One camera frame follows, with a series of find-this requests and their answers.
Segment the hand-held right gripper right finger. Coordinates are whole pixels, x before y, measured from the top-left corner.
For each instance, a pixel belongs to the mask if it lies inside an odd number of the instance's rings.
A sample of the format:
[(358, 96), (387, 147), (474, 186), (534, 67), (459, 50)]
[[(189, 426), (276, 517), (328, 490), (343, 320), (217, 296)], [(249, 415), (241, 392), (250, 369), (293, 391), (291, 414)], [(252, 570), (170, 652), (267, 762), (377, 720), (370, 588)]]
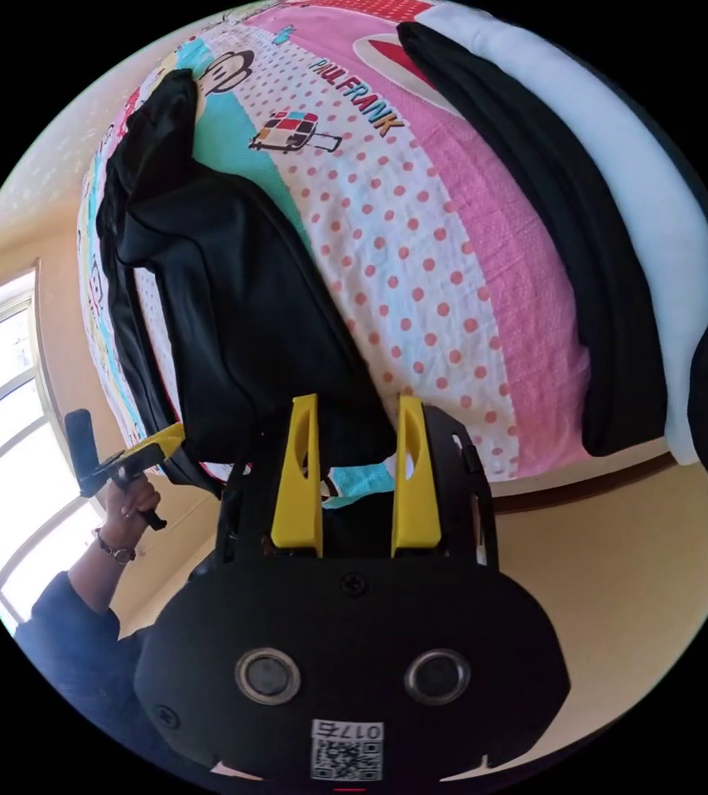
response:
[(437, 549), (441, 542), (441, 522), (431, 444), (422, 403), (409, 395), (402, 395), (398, 404), (394, 482), (392, 556)]

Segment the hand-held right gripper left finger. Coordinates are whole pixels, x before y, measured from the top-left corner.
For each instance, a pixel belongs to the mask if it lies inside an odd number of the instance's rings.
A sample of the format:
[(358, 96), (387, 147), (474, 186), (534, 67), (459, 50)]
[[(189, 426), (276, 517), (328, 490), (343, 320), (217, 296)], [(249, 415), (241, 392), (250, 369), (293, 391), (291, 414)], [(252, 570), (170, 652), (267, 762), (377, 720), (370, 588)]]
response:
[(278, 552), (321, 554), (323, 516), (316, 395), (293, 400), (271, 539)]

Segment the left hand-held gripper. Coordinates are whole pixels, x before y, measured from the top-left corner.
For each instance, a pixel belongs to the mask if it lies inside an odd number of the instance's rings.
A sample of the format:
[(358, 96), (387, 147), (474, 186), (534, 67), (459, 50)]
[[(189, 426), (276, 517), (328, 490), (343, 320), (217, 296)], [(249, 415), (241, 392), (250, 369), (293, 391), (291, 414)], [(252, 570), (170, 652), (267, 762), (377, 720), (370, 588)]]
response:
[(109, 482), (127, 492), (131, 483), (149, 470), (161, 467), (183, 445), (185, 430), (181, 422), (170, 425), (123, 453), (111, 456), (79, 477), (80, 494), (92, 498)]

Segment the person's left hand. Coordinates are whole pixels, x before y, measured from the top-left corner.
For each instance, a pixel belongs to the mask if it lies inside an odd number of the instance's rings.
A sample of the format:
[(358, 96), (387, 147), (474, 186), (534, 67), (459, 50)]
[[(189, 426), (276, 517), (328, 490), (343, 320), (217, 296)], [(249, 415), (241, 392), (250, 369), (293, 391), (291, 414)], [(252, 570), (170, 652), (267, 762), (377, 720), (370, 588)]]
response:
[(146, 475), (139, 475), (124, 488), (114, 482), (105, 493), (106, 515), (99, 537), (112, 550), (134, 549), (149, 527), (144, 517), (155, 511), (161, 496)]

